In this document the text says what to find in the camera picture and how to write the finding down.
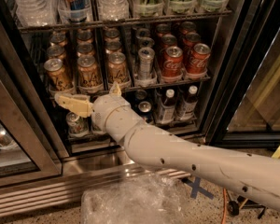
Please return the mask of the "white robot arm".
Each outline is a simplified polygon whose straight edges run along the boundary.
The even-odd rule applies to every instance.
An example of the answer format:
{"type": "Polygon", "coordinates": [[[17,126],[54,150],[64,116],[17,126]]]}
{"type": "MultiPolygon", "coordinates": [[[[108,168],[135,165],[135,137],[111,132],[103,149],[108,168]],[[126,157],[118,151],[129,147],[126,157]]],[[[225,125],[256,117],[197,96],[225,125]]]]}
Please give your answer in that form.
{"type": "Polygon", "coordinates": [[[94,118],[143,167],[191,173],[280,212],[280,159],[195,144],[150,125],[132,110],[117,83],[94,102],[70,93],[57,93],[54,100],[82,118],[94,118]]]}

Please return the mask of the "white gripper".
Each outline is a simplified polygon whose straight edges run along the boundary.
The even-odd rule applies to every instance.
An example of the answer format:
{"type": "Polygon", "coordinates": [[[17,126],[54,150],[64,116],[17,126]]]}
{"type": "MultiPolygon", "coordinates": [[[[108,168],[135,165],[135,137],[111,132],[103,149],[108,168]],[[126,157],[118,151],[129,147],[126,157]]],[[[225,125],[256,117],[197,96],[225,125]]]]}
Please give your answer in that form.
{"type": "Polygon", "coordinates": [[[90,97],[84,94],[56,93],[55,102],[64,109],[67,109],[82,118],[93,116],[95,125],[103,132],[106,131],[105,122],[113,111],[123,108],[131,111],[131,104],[121,95],[121,88],[115,81],[109,91],[110,94],[98,97],[94,103],[90,97]]]}

